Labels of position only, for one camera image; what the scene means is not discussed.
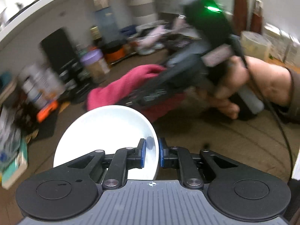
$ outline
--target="white bowl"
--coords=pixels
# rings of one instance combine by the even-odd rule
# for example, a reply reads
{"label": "white bowl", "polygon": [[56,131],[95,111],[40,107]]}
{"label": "white bowl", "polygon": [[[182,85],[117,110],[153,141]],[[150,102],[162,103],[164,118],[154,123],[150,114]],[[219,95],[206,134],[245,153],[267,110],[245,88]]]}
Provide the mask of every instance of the white bowl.
{"label": "white bowl", "polygon": [[99,149],[114,154],[124,147],[137,147],[141,138],[148,138],[145,167],[129,170],[128,179],[154,180],[159,156],[156,133],[141,113],[126,106],[99,107],[76,119],[59,141],[53,167]]}

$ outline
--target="brown carpet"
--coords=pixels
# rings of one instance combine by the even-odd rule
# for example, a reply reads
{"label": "brown carpet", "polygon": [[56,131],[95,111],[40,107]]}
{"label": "brown carpet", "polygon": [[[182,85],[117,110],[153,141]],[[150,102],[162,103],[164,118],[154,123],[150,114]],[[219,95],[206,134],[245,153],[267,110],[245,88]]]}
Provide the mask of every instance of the brown carpet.
{"label": "brown carpet", "polygon": [[[119,79],[133,67],[159,63],[165,57],[166,51],[162,50],[149,56],[127,59],[112,68],[109,79],[103,85]],[[165,137],[169,146],[186,147],[194,153],[198,153],[205,143],[209,143],[211,150],[217,153],[283,180],[288,179],[288,152],[268,111],[263,111],[246,122],[230,121],[214,110],[205,111],[205,103],[197,98],[193,88],[188,90],[187,95],[179,108],[153,123],[158,137]],[[58,116],[54,136],[34,142],[28,147],[27,171],[10,190],[0,188],[0,225],[14,225],[20,221],[22,216],[14,200],[17,186],[29,176],[52,167],[55,149],[61,136],[84,112],[82,104],[67,107]],[[287,124],[284,128],[296,160],[300,145],[300,125]],[[174,179],[176,172],[160,169],[157,178]]]}

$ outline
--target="purple lid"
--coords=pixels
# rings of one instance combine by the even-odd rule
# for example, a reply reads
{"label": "purple lid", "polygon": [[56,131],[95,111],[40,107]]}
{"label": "purple lid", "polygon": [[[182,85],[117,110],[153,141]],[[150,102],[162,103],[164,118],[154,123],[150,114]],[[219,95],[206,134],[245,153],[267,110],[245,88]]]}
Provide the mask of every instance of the purple lid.
{"label": "purple lid", "polygon": [[80,58],[80,61],[83,65],[90,65],[94,62],[97,62],[99,59],[103,57],[103,53],[100,49],[93,50],[91,52],[86,53],[82,58]]}

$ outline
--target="black circular cover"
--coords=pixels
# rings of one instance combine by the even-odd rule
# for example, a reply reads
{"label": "black circular cover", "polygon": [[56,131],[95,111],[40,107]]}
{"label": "black circular cover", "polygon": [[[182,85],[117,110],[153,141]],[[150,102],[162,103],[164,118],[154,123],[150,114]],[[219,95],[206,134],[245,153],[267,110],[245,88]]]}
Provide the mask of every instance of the black circular cover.
{"label": "black circular cover", "polygon": [[89,179],[68,181],[25,180],[16,190],[22,213],[40,220],[63,220],[87,210],[98,197],[95,183]]}
{"label": "black circular cover", "polygon": [[223,214],[242,221],[265,221],[282,215],[290,201],[282,180],[248,167],[223,169],[208,187],[208,197]]}

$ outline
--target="pink fabric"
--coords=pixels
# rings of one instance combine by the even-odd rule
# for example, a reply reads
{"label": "pink fabric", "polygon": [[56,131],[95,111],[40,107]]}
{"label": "pink fabric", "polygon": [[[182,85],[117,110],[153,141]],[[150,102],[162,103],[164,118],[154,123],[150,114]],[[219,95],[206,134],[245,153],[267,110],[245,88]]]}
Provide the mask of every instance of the pink fabric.
{"label": "pink fabric", "polygon": [[[165,68],[156,64],[141,65],[130,70],[120,79],[110,83],[104,88],[93,89],[87,98],[88,111],[97,107],[116,104],[122,98],[128,96],[133,90],[142,86],[147,80],[157,76]],[[164,116],[168,111],[178,107],[180,102],[185,98],[185,94],[177,94],[160,104],[151,106],[142,111],[142,114],[150,122]]]}

